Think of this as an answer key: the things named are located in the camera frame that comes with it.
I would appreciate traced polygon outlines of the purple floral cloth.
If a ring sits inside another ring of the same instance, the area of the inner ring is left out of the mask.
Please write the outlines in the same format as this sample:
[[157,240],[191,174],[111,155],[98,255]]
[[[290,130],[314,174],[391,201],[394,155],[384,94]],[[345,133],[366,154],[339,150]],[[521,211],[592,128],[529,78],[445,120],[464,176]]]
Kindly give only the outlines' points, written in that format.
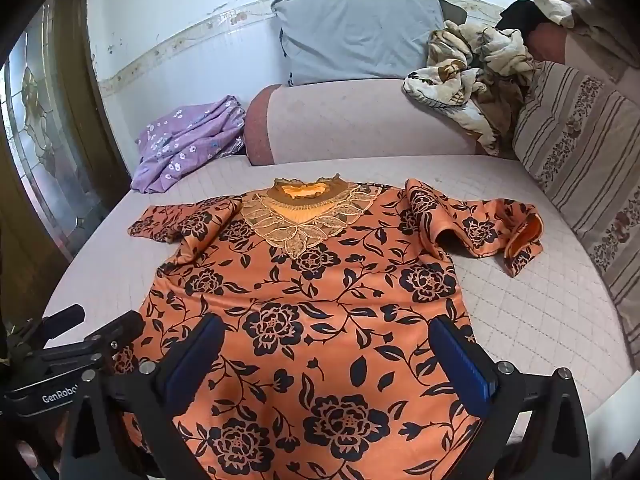
[[155,119],[137,138],[139,163],[131,188],[163,193],[212,160],[238,154],[244,125],[245,110],[234,96],[178,107]]

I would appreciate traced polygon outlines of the orange black floral blouse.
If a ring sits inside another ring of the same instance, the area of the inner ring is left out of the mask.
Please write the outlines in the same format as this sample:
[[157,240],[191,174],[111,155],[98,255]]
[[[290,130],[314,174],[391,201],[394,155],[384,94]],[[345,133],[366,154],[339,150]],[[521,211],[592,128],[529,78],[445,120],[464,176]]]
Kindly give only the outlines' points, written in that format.
[[452,240],[516,275],[541,251],[531,204],[456,200],[424,182],[277,180],[148,208],[129,234],[175,244],[123,372],[213,313],[224,344],[175,424],[209,479],[440,479],[480,422],[427,338],[472,332]]

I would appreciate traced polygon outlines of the crumpled cream brown blanket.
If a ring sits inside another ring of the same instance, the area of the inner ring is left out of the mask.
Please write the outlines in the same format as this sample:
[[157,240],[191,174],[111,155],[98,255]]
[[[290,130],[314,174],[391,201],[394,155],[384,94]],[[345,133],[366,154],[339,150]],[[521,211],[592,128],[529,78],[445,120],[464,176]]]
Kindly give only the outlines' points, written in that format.
[[517,29],[446,21],[431,33],[426,65],[405,96],[453,120],[492,156],[510,151],[536,63]]

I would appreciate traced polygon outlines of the grey pillow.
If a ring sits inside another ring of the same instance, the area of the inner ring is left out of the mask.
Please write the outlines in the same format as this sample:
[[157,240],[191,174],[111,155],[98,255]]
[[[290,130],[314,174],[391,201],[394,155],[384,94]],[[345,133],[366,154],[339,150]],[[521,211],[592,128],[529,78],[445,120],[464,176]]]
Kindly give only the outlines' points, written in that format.
[[431,33],[466,21],[447,0],[274,0],[291,86],[402,79],[426,65]]

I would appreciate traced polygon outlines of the black garment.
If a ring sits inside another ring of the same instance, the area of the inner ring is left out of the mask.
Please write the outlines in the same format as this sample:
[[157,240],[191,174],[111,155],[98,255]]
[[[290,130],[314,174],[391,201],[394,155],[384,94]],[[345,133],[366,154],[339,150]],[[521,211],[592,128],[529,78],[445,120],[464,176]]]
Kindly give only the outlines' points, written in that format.
[[532,0],[516,0],[500,13],[496,29],[517,29],[526,39],[540,24],[549,22]]

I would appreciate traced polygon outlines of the wooden stained glass door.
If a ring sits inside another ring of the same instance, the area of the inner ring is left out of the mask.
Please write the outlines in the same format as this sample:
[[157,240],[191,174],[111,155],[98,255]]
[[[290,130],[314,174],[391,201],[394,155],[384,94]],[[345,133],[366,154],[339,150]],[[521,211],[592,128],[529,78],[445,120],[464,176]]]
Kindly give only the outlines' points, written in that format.
[[129,174],[90,62],[88,0],[1,0],[1,314],[39,318]]

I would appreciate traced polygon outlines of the pink quilted mattress cover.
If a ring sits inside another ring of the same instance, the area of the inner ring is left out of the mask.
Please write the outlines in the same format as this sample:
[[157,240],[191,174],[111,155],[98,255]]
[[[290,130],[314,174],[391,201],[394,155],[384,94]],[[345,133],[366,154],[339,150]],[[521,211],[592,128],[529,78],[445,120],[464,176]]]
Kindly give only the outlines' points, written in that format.
[[597,411],[634,374],[616,310],[582,245],[515,160],[433,155],[292,162],[254,166],[244,156],[211,162],[168,192],[127,194],[99,225],[56,286],[46,310],[80,304],[84,336],[116,315],[140,307],[169,245],[140,240],[128,228],[146,207],[185,204],[268,188],[277,178],[401,186],[426,182],[459,200],[510,198],[537,207],[544,220],[541,254],[517,276],[498,257],[454,258],[474,332],[485,350],[526,373],[570,370],[586,413]]

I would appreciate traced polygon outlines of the pink bolster cushion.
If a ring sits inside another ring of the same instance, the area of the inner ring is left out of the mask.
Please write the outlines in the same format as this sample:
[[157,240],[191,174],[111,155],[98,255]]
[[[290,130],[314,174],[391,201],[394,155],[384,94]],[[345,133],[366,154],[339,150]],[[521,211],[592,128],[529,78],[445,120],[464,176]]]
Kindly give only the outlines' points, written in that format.
[[246,112],[254,166],[390,156],[481,155],[452,119],[401,91],[400,79],[262,89]]

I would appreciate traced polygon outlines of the striped floral pillow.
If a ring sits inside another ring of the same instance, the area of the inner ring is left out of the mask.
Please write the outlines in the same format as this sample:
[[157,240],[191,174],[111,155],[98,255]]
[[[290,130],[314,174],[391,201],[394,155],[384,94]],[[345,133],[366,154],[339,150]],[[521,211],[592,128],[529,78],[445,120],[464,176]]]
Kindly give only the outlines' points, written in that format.
[[639,359],[639,109],[577,68],[541,62],[513,151],[597,268]]

